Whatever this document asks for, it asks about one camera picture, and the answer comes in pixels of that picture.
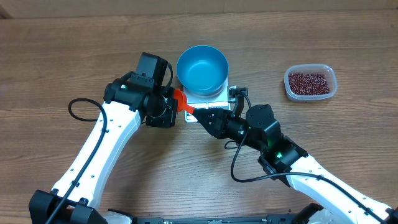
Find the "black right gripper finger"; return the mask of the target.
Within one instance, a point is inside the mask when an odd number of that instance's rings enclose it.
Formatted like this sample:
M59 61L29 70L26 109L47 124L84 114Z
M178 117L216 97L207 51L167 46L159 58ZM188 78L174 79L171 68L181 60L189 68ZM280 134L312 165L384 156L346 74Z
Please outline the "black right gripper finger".
M213 118L222 115L224 109L221 108L196 108L193 111L193 116L198 122L210 122Z
M201 117L198 122L203 126L203 128L213 137L216 137L216 128L212 117Z

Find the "red measuring scoop blue handle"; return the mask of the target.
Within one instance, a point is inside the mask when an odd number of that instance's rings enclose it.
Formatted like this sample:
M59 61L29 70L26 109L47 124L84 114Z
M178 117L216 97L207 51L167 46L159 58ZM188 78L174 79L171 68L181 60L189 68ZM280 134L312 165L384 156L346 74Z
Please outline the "red measuring scoop blue handle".
M174 99L177 100L177 111L182 112L186 111L187 113L192 114L195 110L194 107L187 104L187 97L185 93L180 89L174 89Z

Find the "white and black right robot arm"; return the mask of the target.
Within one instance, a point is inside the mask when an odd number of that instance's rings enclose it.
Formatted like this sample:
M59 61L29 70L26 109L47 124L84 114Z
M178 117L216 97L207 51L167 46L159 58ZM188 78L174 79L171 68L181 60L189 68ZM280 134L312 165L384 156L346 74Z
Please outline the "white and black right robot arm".
M316 201L296 223L397 223L396 209L350 187L284 135L270 105L249 108L245 118L221 108L195 109L192 115L215 138L259 151L263 178L279 179Z

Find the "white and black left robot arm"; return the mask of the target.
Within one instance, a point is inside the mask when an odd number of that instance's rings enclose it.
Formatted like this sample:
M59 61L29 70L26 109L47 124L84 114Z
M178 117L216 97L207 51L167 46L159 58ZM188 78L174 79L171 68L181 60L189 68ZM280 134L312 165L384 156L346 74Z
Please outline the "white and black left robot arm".
M137 68L109 83L100 110L76 159L50 192L36 190L29 202L32 223L134 223L126 212L100 214L103 190L123 148L141 124L171 128L177 100L171 84L163 85L172 66L165 59L142 53Z

